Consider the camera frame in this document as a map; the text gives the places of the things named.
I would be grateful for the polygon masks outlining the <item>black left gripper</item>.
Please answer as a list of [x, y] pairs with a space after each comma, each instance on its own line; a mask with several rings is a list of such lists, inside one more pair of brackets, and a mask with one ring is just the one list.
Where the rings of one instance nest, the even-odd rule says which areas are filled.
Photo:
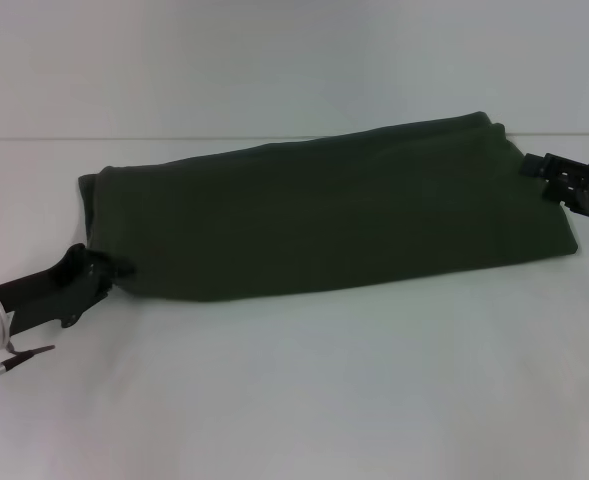
[[0, 285], [0, 303], [13, 315], [10, 334], [18, 335], [49, 321], [73, 326], [84, 312], [104, 300], [117, 280], [134, 275], [126, 259], [70, 247], [53, 267]]

